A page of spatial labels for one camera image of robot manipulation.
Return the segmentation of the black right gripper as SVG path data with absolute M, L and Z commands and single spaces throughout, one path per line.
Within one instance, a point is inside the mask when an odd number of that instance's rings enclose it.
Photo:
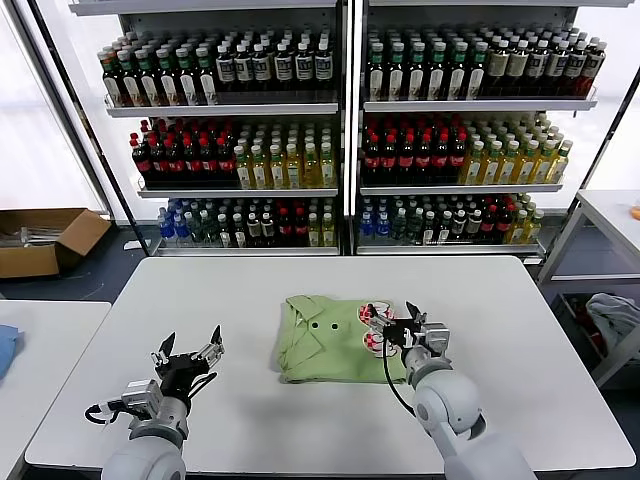
M 366 307 L 369 329 L 379 334 L 401 350 L 410 350 L 425 344 L 426 334 L 423 325 L 427 323 L 427 314 L 406 302 L 411 319 L 396 319 L 393 308 L 385 302 L 369 303 Z

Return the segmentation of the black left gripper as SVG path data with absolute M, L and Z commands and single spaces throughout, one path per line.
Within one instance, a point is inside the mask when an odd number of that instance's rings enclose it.
M 214 367 L 224 354 L 221 326 L 215 328 L 210 342 L 195 353 L 171 355 L 175 336 L 172 332 L 151 353 L 161 380 L 160 390 L 164 396 L 195 396 L 217 377 Z

